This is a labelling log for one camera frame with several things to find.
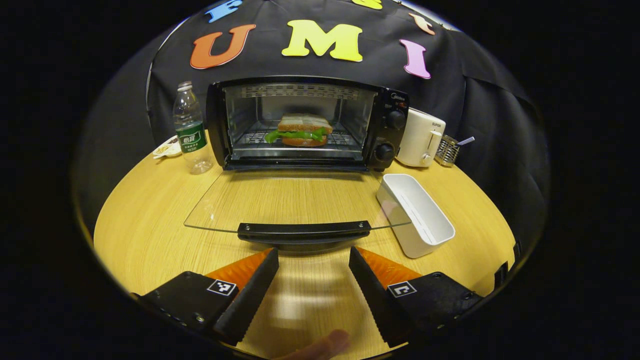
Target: lettuce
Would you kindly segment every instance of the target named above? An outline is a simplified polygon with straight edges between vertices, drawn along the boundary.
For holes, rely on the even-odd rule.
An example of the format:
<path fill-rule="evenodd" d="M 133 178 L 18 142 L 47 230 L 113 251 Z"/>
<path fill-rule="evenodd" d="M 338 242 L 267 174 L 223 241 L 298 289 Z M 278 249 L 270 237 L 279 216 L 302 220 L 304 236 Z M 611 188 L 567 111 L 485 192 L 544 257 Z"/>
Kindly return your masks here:
<path fill-rule="evenodd" d="M 323 135 L 326 135 L 326 129 L 321 127 L 313 131 L 280 131 L 274 130 L 264 136 L 264 141 L 274 143 L 279 137 L 296 138 L 296 139 L 313 139 L 322 141 Z"/>

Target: bottle cap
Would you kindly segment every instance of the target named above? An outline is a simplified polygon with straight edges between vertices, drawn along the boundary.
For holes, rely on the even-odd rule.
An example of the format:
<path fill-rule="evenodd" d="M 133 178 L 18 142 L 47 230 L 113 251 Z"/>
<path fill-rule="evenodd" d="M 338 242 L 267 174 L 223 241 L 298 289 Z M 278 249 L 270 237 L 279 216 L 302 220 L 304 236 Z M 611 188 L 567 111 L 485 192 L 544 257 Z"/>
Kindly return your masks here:
<path fill-rule="evenodd" d="M 185 81 L 178 85 L 178 91 L 186 91 L 186 90 L 189 90 L 190 88 L 193 88 L 193 85 L 191 85 L 190 81 Z"/>

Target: finger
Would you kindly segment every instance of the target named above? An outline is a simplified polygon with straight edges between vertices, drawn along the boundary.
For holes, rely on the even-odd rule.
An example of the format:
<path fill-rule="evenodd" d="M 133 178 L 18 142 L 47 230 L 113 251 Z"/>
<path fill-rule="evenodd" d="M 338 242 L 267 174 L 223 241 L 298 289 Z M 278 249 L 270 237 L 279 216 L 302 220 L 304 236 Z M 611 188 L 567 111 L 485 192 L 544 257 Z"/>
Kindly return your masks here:
<path fill-rule="evenodd" d="M 327 360 L 349 347 L 349 333 L 334 330 L 313 344 L 275 360 Z"/>

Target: green label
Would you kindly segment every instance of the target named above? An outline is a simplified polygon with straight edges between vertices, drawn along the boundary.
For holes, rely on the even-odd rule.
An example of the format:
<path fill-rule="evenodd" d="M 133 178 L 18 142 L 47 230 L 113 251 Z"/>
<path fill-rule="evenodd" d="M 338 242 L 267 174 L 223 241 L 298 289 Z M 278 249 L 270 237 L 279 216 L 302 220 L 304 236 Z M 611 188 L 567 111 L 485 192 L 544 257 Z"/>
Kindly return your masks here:
<path fill-rule="evenodd" d="M 207 137 L 204 136 L 204 126 L 199 124 L 189 129 L 178 130 L 178 139 L 182 152 L 193 152 L 207 145 Z"/>

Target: letter m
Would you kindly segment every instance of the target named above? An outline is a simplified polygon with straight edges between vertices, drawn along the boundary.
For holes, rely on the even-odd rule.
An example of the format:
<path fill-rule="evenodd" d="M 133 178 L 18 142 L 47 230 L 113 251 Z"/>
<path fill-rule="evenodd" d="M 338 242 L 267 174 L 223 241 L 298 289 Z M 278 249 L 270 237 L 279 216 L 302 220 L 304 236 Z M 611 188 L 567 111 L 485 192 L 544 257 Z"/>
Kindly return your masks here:
<path fill-rule="evenodd" d="M 305 42 L 309 42 L 316 55 L 322 56 L 335 44 L 329 54 L 332 58 L 362 61 L 358 53 L 358 34 L 362 32 L 357 26 L 338 24 L 331 31 L 325 33 L 313 20 L 292 20 L 287 23 L 293 28 L 289 47 L 282 50 L 284 56 L 306 56 L 309 50 Z"/>

